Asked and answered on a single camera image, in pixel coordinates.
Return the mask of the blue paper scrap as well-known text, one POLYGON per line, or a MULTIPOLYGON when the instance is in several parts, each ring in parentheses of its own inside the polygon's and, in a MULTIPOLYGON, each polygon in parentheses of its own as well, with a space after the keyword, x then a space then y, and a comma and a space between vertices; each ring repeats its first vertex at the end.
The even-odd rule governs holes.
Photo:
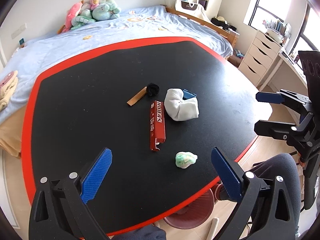
POLYGON ((182 92, 183 92, 183 99, 184 100, 188 100, 188 99, 192 99, 192 98, 197 97, 197 95, 195 93, 191 93, 186 89, 183 89, 182 92))

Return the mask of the white cloth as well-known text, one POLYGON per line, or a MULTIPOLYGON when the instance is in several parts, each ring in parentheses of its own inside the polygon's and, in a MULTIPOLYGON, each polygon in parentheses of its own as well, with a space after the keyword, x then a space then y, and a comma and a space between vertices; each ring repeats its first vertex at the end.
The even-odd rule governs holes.
POLYGON ((183 98, 183 90, 171 88, 167 90, 164 108, 174 121, 187 121, 199 117, 199 106, 196 97, 183 98))

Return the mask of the small black fuzzy ball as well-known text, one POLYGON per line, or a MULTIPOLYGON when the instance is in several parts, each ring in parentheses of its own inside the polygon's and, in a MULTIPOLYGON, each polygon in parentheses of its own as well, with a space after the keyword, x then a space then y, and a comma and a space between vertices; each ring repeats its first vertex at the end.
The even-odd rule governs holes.
POLYGON ((159 86, 155 83, 149 83, 146 87, 146 95, 153 98, 159 94, 159 86))

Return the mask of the pink trash bin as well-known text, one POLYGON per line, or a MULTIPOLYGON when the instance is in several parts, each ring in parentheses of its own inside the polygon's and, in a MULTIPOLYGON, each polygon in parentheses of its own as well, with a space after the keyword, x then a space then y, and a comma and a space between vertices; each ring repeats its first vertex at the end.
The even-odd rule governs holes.
POLYGON ((209 190, 163 220, 173 228, 183 230, 193 229, 203 224, 210 217, 214 204, 213 192, 209 190))

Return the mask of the white drawer cabinet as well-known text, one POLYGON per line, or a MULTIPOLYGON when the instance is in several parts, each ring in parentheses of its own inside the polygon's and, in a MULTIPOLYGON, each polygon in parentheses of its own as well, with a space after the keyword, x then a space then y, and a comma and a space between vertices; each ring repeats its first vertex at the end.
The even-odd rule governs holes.
POLYGON ((268 34, 258 30, 239 70, 255 87, 259 87, 274 63, 281 45, 268 34))

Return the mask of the person's right leg dark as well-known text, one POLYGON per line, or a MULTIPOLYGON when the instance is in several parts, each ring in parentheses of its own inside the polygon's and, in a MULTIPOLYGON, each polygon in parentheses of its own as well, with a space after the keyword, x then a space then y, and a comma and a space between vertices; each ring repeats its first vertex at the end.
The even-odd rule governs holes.
POLYGON ((247 239, 296 239, 300 181, 292 156, 278 154, 249 171, 242 169, 242 200, 235 203, 215 239, 240 239, 250 219, 247 239))

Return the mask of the white tote bag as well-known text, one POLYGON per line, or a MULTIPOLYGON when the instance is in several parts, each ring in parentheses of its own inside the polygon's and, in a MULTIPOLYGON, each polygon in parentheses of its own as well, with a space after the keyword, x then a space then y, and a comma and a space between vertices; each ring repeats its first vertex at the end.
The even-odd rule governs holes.
POLYGON ((199 0, 196 0, 196 2, 192 2, 191 0, 176 0, 175 10, 203 19, 203 6, 199 3, 199 0))

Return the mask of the bed with blue sheet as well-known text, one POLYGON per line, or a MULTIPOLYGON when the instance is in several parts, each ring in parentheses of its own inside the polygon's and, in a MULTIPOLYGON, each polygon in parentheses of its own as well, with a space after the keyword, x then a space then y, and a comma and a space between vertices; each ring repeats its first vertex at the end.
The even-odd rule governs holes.
POLYGON ((27 42, 12 55, 1 79, 17 72, 17 85, 7 107, 1 111, 1 148, 14 157, 21 152, 25 106, 37 77, 52 66, 91 49, 147 37, 192 37, 224 57, 232 45, 218 32, 194 21, 168 13, 164 6, 136 8, 120 18, 95 22, 59 35, 48 34, 27 42))

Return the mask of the striped green plush toy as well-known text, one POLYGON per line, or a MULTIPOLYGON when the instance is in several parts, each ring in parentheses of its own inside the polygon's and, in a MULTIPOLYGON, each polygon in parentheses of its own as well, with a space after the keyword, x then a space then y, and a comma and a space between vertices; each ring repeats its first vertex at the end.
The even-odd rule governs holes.
POLYGON ((92 17, 89 9, 83 10, 78 16, 71 20, 71 30, 78 29, 83 25, 95 23, 96 20, 92 17))

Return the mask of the pink plush toy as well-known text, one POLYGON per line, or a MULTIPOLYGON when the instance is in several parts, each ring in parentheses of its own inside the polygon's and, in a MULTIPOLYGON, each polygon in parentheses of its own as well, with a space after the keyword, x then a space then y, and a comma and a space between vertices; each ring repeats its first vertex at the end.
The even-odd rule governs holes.
POLYGON ((82 5, 83 5, 82 2, 77 2, 77 3, 73 4, 72 7, 69 9, 69 11, 67 12, 64 26, 61 30, 62 33, 67 32, 71 29, 72 19, 75 18, 76 16, 78 16, 82 5))

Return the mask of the white chair frame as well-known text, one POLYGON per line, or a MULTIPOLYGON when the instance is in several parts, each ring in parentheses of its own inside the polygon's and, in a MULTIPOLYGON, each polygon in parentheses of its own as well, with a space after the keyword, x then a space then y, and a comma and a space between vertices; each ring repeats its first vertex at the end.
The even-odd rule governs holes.
POLYGON ((219 224, 219 218, 214 217, 212 219, 211 226, 210 226, 206 240, 213 240, 218 224, 219 224))

